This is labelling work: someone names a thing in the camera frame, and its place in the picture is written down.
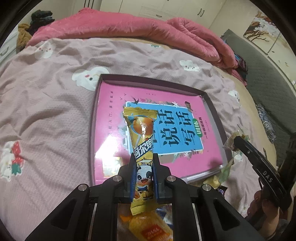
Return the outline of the person's right hand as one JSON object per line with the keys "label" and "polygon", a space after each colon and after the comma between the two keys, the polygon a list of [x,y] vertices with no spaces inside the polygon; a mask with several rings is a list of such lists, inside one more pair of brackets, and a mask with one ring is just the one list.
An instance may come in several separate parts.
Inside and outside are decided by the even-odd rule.
{"label": "person's right hand", "polygon": [[275,207],[269,200],[262,199],[260,190],[255,192],[247,214],[254,215],[259,208],[259,204],[261,204],[266,219],[258,232],[265,240],[278,240],[289,222],[285,219],[280,219],[280,209]]}

